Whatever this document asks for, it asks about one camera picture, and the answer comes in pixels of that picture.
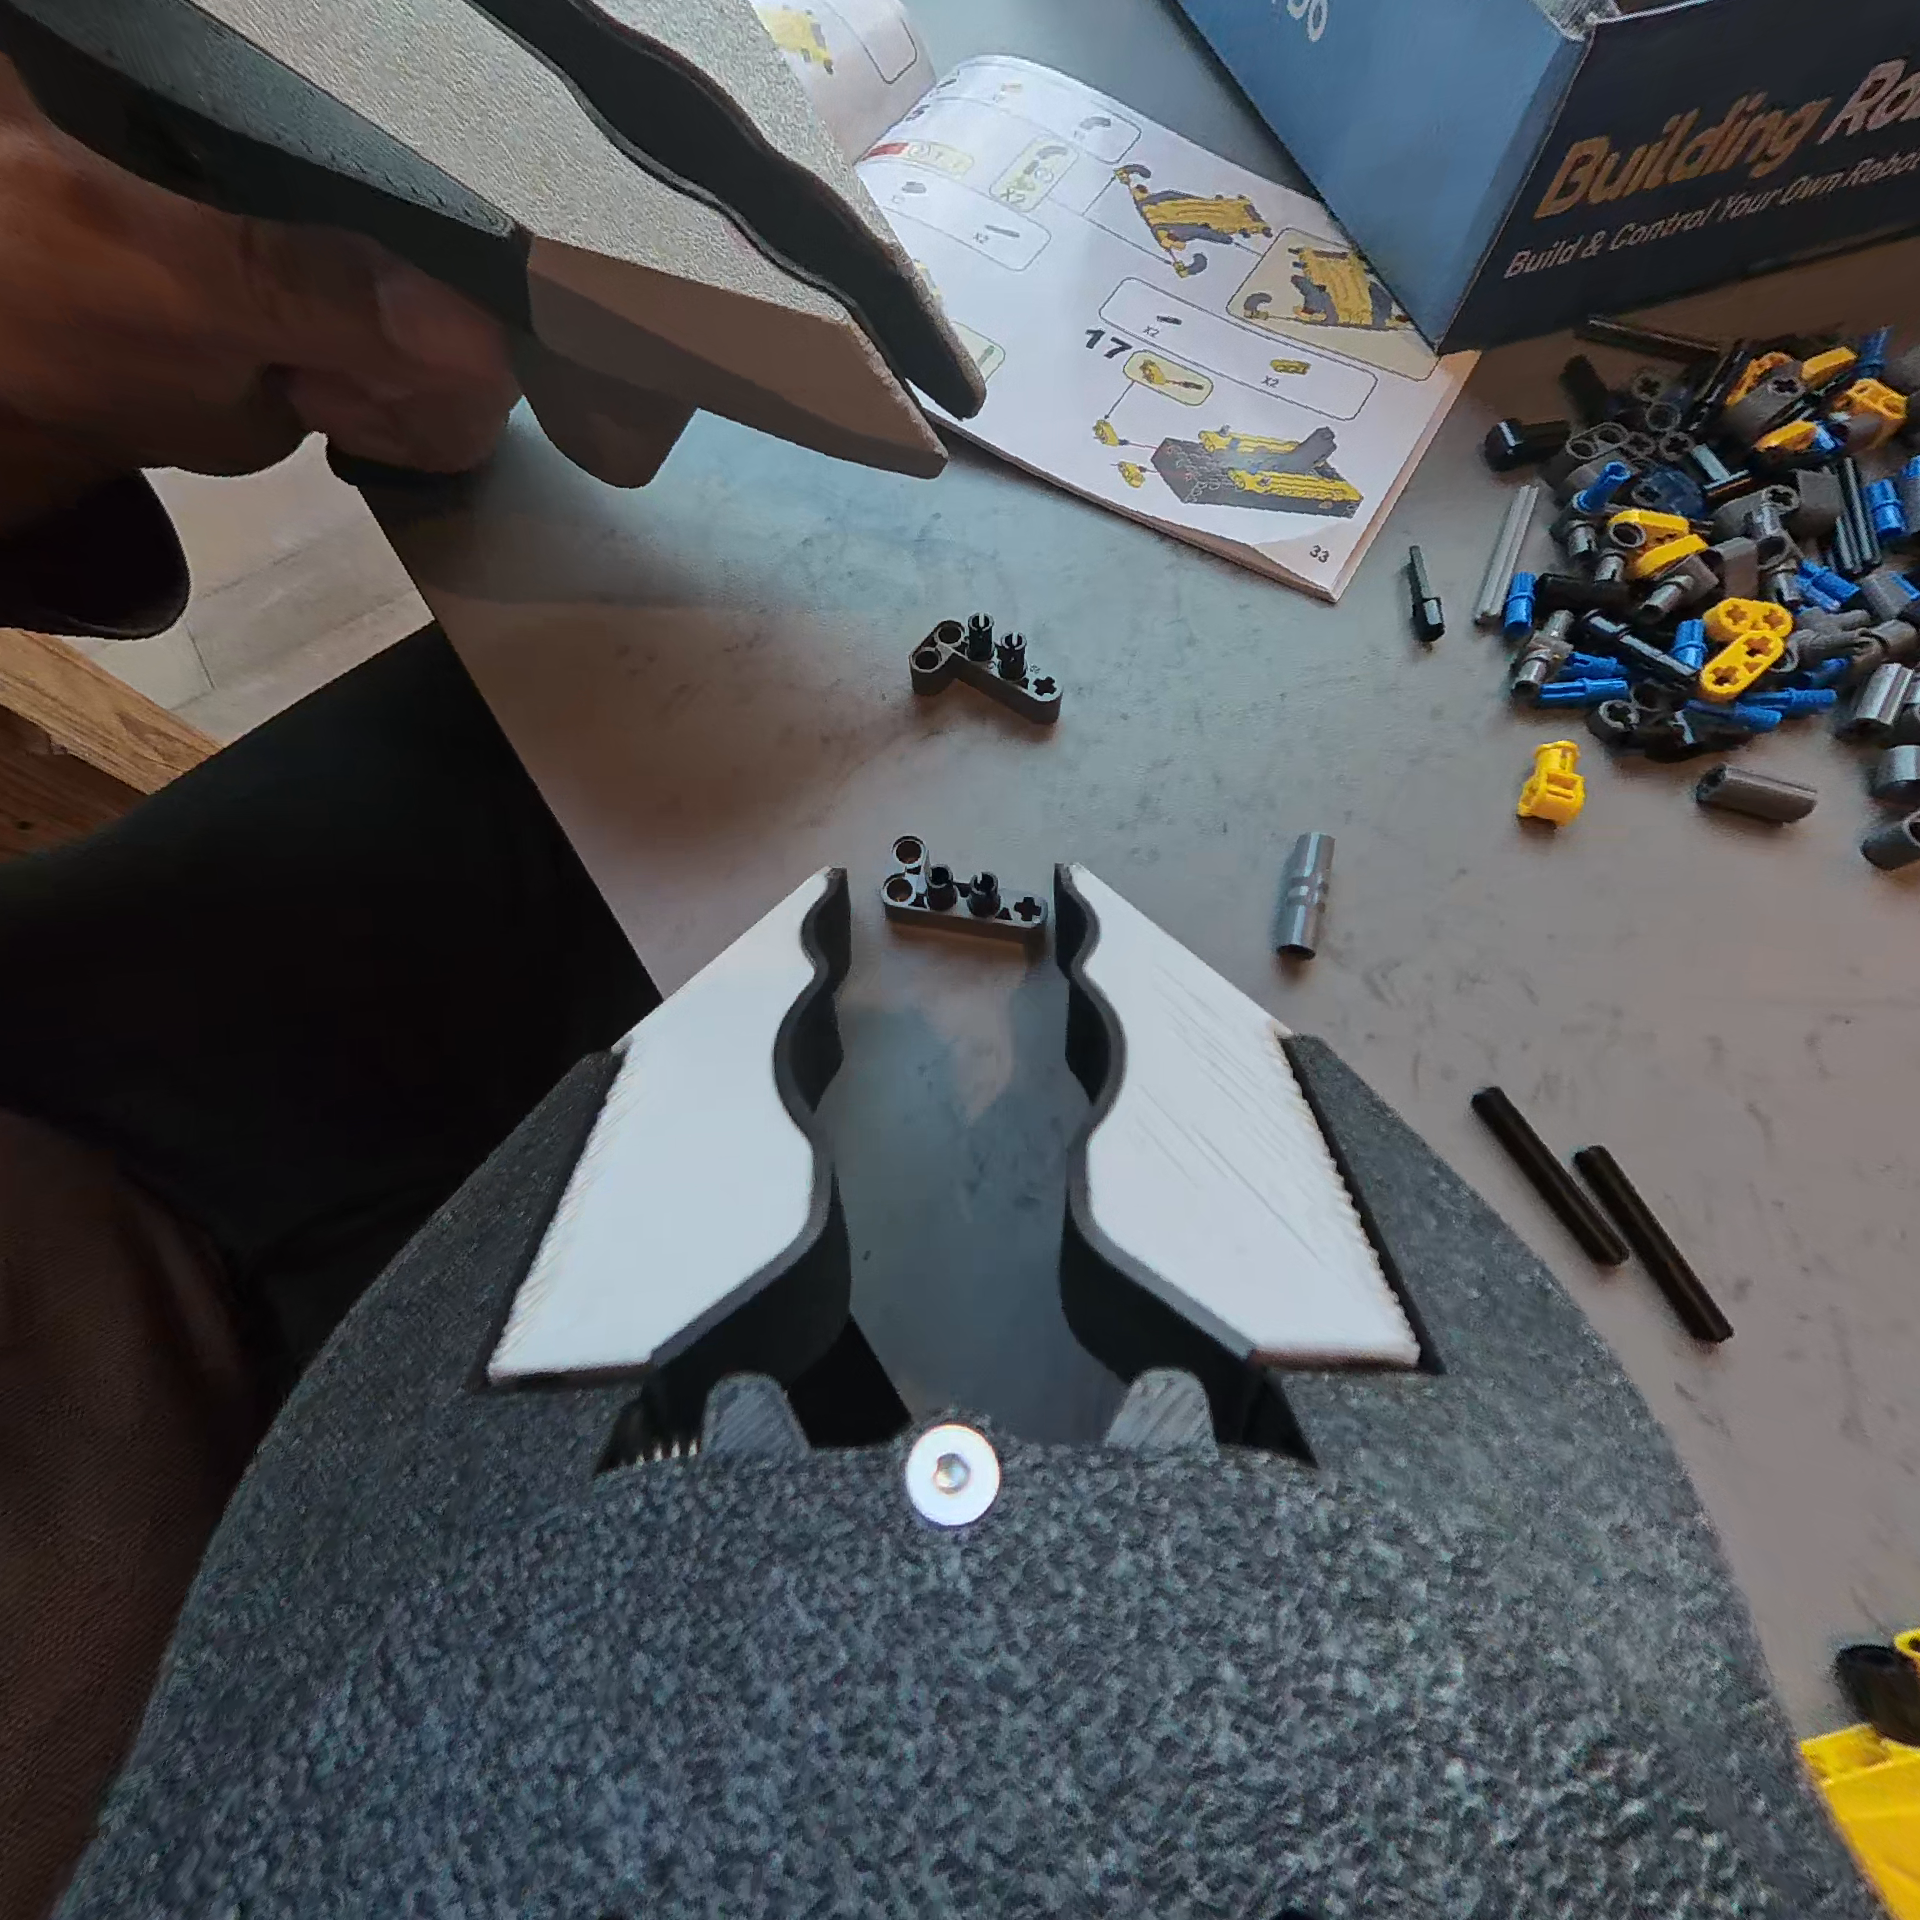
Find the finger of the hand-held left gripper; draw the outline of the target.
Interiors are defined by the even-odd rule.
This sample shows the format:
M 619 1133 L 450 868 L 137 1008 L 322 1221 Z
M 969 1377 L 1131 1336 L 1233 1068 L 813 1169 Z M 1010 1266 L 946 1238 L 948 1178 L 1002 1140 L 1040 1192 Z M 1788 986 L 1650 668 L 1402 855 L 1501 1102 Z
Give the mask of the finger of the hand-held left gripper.
M 931 478 L 926 399 L 830 295 L 637 166 L 513 4 L 194 4 L 533 236 L 536 330 L 578 368 L 828 456 Z
M 985 378 L 805 85 L 745 1 L 513 1 L 513 37 L 645 172 L 838 302 L 954 418 Z

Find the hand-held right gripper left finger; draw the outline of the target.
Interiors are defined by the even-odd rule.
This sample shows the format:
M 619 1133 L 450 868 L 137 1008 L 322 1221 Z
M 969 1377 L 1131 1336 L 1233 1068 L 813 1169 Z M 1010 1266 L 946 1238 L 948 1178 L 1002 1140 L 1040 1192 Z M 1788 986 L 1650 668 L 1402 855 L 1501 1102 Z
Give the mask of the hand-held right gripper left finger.
M 849 873 L 820 868 L 616 1044 L 488 1380 L 793 1377 L 849 1320 L 820 1102 L 844 1063 Z

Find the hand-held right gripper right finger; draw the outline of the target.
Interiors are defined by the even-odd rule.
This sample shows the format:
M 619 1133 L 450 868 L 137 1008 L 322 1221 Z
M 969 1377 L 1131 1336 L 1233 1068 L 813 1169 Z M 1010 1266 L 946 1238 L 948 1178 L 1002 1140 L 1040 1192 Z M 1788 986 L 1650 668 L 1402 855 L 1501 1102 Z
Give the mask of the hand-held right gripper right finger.
M 1062 1300 L 1115 1374 L 1406 1370 L 1411 1308 L 1289 1056 L 1292 1030 L 1090 865 L 1053 873 L 1066 1056 L 1089 1098 Z

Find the short black axle rod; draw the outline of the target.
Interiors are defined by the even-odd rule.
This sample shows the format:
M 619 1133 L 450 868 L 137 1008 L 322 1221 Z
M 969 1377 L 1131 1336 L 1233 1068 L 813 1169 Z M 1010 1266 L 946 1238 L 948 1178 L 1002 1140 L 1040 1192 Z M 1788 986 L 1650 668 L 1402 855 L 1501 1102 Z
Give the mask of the short black axle rod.
M 1627 1260 L 1625 1241 L 1613 1223 L 1585 1192 L 1568 1165 L 1555 1156 L 1548 1140 L 1507 1092 L 1500 1087 L 1475 1089 L 1472 1112 L 1589 1260 L 1603 1266 L 1621 1266 Z
M 1627 1248 L 1641 1260 L 1681 1325 L 1700 1343 L 1720 1345 L 1733 1340 L 1733 1320 L 1715 1302 L 1692 1262 L 1616 1156 L 1604 1144 L 1593 1143 L 1573 1154 L 1573 1165 L 1616 1223 Z

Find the dark grey L-shaped beam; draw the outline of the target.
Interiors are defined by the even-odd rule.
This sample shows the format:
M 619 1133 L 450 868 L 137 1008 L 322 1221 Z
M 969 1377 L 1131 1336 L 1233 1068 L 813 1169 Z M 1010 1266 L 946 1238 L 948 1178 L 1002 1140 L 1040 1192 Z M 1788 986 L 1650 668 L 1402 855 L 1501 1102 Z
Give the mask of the dark grey L-shaped beam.
M 901 925 L 945 928 L 1037 945 L 1049 928 L 1049 905 L 1034 894 L 1006 892 L 992 870 L 957 873 L 932 860 L 926 840 L 901 833 L 894 868 L 881 885 L 881 909 Z
M 989 612 L 940 618 L 908 650 L 908 676 L 918 697 L 969 686 L 1040 726 L 1053 726 L 1062 710 L 1059 676 L 1034 661 L 1020 630 L 1002 628 Z

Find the person's left forearm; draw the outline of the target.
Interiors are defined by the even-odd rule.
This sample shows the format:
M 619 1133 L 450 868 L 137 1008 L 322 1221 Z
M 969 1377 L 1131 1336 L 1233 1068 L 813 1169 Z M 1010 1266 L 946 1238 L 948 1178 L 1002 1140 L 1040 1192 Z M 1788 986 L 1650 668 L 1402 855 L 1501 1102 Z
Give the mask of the person's left forearm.
M 145 640 L 190 598 L 176 525 L 145 471 L 86 492 L 3 538 L 3 623 L 26 632 Z

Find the grey desk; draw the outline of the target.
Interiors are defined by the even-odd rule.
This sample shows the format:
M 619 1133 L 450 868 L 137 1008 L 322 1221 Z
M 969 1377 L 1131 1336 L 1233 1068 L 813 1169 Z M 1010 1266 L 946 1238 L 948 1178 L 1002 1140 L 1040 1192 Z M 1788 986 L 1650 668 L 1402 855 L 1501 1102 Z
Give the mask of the grey desk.
M 1480 442 L 1545 418 L 1570 351 L 1481 356 L 1332 607 L 965 442 L 924 485 L 710 415 L 637 492 L 517 414 L 466 486 L 368 504 L 662 992 L 797 880 L 849 870 L 822 1119 L 854 1319 L 914 1413 L 1073 1439 L 1121 1390 L 1053 1273 L 1089 1106 L 1066 977 L 889 924 L 906 832 L 1030 892 L 1090 863 L 1484 1192 L 1666 1425 L 1811 1734 L 1852 1717 L 1835 1645 L 1916 1624 L 1916 876 L 1864 861 L 1864 762 L 1825 726 L 1752 753 L 1816 786 L 1797 828 L 1700 808 L 1694 765 L 1590 741 L 1580 821 L 1517 822 L 1552 729 L 1507 708 L 1472 626 L 1505 517 Z M 1411 543 L 1435 645 L 1411 628 Z M 913 690 L 914 641 L 972 612 L 1059 676 L 1053 726 Z M 1286 960 L 1302 832 L 1336 836 L 1336 865 L 1317 956 Z M 1573 1165 L 1604 1144 L 1734 1336 L 1697 1341 L 1627 1245 L 1589 1260 L 1480 1087 L 1610 1217 Z

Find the person's left hand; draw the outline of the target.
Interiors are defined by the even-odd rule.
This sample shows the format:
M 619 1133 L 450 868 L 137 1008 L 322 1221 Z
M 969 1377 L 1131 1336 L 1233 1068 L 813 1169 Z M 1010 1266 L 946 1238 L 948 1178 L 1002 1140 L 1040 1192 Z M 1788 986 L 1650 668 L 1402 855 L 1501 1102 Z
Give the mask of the person's left hand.
M 464 473 L 522 386 L 488 312 L 373 241 L 233 217 L 57 130 L 3 61 L 3 524 L 308 434 Z

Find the grey axle connector tube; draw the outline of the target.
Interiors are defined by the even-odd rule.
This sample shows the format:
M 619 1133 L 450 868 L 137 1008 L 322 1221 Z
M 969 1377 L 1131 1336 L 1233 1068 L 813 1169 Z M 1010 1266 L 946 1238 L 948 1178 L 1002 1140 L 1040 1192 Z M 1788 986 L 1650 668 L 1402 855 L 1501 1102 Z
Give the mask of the grey axle connector tube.
M 1331 832 L 1302 832 L 1292 844 L 1280 873 L 1275 952 L 1286 960 L 1317 956 L 1337 840 Z

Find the open instruction booklet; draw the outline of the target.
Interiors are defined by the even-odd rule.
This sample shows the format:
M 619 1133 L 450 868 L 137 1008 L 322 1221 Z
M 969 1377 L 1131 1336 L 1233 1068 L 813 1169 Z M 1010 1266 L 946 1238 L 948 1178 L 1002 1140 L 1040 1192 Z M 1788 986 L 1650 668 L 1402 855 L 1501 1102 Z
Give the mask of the open instruction booklet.
M 1017 55 L 937 74 L 904 4 L 757 4 L 974 353 L 945 423 L 1336 604 L 1468 386 L 1315 197 Z

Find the person's legs in black pants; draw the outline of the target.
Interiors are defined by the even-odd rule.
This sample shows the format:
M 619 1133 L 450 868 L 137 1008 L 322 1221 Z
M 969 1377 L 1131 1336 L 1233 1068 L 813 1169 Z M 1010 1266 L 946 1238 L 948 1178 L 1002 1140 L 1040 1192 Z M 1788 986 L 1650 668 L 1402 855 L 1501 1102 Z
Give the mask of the person's legs in black pants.
M 661 1001 L 449 637 L 5 865 L 5 1110 L 202 1229 L 277 1352 Z

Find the dark blue cardboard box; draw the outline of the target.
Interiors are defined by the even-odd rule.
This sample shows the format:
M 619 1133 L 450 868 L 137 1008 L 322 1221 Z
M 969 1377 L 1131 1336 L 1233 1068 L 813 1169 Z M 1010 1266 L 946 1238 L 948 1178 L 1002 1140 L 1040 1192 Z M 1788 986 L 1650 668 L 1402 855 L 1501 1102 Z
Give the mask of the dark blue cardboard box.
M 1916 1 L 1181 10 L 1442 351 L 1916 230 Z

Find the person's brown sweater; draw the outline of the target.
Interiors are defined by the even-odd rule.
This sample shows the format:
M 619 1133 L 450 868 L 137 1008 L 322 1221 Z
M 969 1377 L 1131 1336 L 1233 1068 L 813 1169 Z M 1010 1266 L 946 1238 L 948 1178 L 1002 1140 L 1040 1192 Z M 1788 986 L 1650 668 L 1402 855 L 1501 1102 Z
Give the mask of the person's brown sweater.
M 45 1916 L 272 1409 L 210 1241 L 3 1122 L 3 1916 Z

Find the pile of mixed small pieces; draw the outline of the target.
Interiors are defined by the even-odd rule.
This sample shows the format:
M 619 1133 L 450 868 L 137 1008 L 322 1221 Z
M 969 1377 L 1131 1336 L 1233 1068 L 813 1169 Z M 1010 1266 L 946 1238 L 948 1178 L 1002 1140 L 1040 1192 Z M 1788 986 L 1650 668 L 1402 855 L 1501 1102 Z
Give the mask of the pile of mixed small pieces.
M 1476 606 L 1507 706 L 1697 765 L 1700 808 L 1766 830 L 1804 825 L 1817 789 L 1754 752 L 1825 726 L 1864 762 L 1861 857 L 1916 876 L 1916 328 L 1715 341 L 1587 318 L 1576 337 L 1638 360 L 1573 353 L 1568 415 L 1500 418 L 1481 442 L 1528 479 Z

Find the yellow curved panel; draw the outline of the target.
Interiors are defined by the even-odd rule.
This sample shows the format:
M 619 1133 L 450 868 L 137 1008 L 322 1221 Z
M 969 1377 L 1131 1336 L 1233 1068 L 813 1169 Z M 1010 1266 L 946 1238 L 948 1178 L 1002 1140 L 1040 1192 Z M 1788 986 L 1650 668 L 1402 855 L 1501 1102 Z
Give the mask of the yellow curved panel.
M 1801 1742 L 1816 1786 L 1894 1917 L 1917 1916 L 1917 1629 L 1833 1656 L 1857 1720 Z

